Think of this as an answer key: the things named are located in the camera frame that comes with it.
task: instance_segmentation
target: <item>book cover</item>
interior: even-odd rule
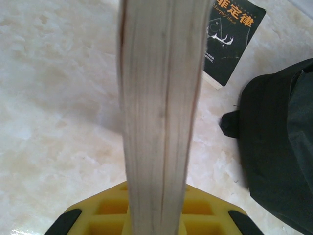
[[[247,0],[216,0],[207,27],[203,77],[225,86],[260,25],[266,10]]]

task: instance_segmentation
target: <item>black bag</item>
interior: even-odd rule
[[[251,197],[313,235],[313,59],[253,79],[221,128],[238,138]]]

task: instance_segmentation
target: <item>book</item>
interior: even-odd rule
[[[215,0],[207,27],[203,78],[225,86],[260,25],[266,10],[247,0]]]
[[[212,0],[122,0],[118,74],[134,235],[177,235]]]

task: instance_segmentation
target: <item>white marble tile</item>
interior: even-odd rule
[[[229,84],[203,83],[188,183],[246,210],[267,235],[296,235],[244,187],[218,127],[257,75],[313,57],[313,22],[267,9]],[[125,180],[115,68],[117,0],[0,0],[0,234],[39,235],[70,205]]]

